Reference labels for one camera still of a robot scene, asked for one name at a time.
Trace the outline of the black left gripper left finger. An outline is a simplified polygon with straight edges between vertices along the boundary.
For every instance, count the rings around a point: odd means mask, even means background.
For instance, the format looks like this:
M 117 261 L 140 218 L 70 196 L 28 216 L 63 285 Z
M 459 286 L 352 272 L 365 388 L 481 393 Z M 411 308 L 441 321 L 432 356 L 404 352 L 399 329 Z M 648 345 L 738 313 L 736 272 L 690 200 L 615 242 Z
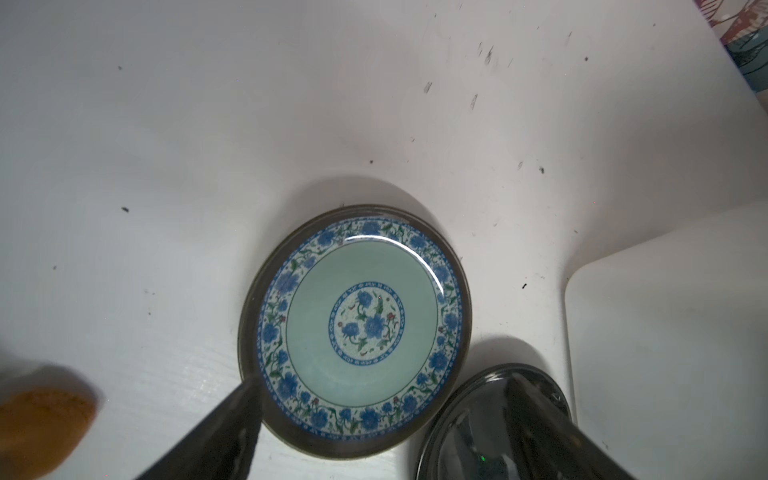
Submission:
M 245 479 L 263 419 L 261 381 L 249 377 L 140 477 Z

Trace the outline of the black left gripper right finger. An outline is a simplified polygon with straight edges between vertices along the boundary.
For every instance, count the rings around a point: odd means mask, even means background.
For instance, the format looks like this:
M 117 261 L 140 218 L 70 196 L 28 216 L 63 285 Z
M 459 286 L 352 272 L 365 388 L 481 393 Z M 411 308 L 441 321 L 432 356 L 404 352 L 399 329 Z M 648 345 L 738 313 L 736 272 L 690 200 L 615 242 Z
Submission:
M 506 430 L 520 478 L 633 478 L 524 376 L 512 374 L 504 395 Z

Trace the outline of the black plate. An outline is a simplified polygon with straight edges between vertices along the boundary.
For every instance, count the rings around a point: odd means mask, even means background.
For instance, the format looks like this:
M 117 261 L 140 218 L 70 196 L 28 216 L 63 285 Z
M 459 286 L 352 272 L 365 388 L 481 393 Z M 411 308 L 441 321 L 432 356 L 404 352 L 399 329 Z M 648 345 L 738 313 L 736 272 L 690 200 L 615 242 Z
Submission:
M 523 363 L 487 368 L 462 384 L 435 418 L 422 443 L 417 479 L 518 479 L 506 431 L 505 388 L 522 375 L 566 417 L 571 411 L 558 384 L 543 370 Z

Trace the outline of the blue floral green plate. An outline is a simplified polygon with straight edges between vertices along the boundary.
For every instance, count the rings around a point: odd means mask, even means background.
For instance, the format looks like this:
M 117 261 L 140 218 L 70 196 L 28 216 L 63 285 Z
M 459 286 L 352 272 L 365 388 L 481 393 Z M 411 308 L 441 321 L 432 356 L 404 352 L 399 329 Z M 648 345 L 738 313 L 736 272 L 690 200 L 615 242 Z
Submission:
M 437 413 L 471 332 L 469 285 L 447 240 L 414 214 L 363 204 L 312 218 L 270 254 L 246 295 L 237 350 L 276 437 L 357 459 Z

